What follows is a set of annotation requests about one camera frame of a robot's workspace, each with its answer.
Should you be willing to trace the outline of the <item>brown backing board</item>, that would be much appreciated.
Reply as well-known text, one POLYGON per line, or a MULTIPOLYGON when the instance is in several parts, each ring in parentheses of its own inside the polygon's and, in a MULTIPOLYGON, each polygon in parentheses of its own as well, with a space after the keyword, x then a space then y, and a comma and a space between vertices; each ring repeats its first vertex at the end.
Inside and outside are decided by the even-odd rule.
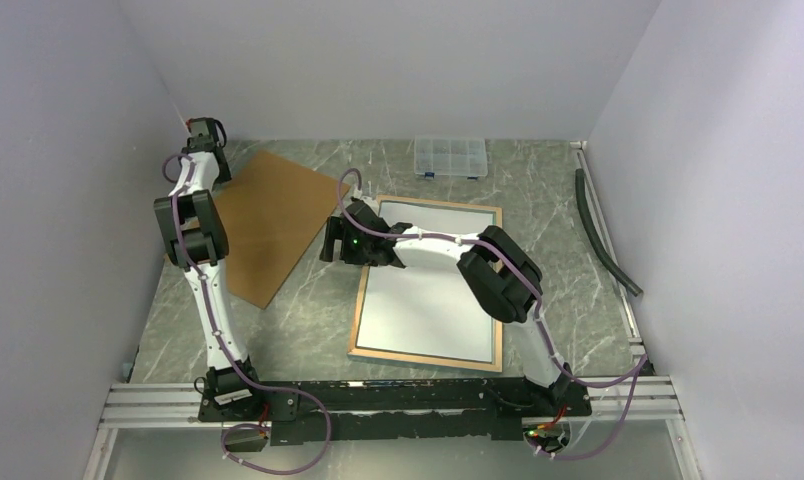
POLYGON ((337 208, 337 181, 260 151, 214 198, 231 294, 266 308, 337 208))

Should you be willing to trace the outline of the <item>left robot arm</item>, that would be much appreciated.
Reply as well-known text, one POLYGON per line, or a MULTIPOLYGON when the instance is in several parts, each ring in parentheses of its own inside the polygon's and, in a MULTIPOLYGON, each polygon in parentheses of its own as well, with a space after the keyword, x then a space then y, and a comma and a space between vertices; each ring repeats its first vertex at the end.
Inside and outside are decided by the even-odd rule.
POLYGON ((176 160, 180 171, 170 192, 154 201, 165 252, 184 272, 203 325, 208 371, 203 398, 250 420, 264 406, 263 390, 249 379, 251 362, 238 338, 226 285, 229 243, 212 190, 231 179, 224 155, 227 135, 211 117, 186 121, 189 136, 176 160))

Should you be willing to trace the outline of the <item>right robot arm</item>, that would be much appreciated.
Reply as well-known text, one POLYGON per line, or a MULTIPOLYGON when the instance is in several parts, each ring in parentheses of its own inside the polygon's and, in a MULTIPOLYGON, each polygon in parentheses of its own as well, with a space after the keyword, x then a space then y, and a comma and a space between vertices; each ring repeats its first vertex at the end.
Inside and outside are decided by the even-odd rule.
POLYGON ((572 371, 542 312, 542 272, 502 227, 460 234, 389 224, 367 201, 354 199, 327 219, 320 258, 459 275, 489 318, 516 330, 532 409, 550 415, 566 402, 572 371))

